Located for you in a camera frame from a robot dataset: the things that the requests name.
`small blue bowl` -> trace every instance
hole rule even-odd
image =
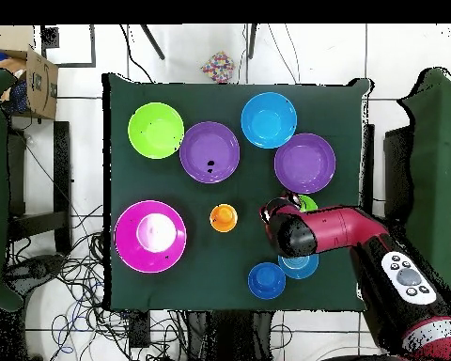
[[[274,263],[259,263],[249,273],[249,290],[259,299],[274,299],[286,286],[286,275]]]
[[[285,275],[294,279],[311,276],[319,265],[319,255],[302,256],[300,258],[283,258],[279,256],[279,267]]]
[[[296,110],[281,94],[258,94],[242,109],[241,126],[247,139],[255,146],[276,149],[294,134]]]

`table leg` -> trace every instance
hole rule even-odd
[[[165,55],[163,55],[163,52],[162,52],[161,48],[159,47],[159,44],[157,44],[157,41],[155,41],[155,38],[152,36],[152,34],[148,30],[147,26],[145,24],[141,24],[140,26],[144,30],[144,33],[146,34],[148,41],[150,41],[150,44],[152,44],[152,47],[159,55],[159,58],[165,59]]]
[[[249,44],[249,59],[254,56],[254,44],[256,43],[256,31],[258,24],[251,24],[251,41]]]

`purple bowl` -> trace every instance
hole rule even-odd
[[[275,153],[274,169],[277,179],[290,191],[313,194],[333,178],[334,151],[318,135],[295,134]]]
[[[227,179],[239,164],[237,137],[223,124],[201,122],[191,127],[179,148],[180,162],[197,181]]]
[[[122,261],[141,273],[159,273],[176,264],[186,238],[179,214],[155,200],[131,205],[118,218],[114,233]]]

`button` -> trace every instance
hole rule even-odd
[[[421,284],[421,275],[412,269],[402,269],[397,273],[397,282],[406,287]]]

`orange cup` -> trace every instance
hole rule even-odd
[[[225,203],[216,206],[210,213],[210,224],[219,232],[228,232],[237,225],[237,212]]]

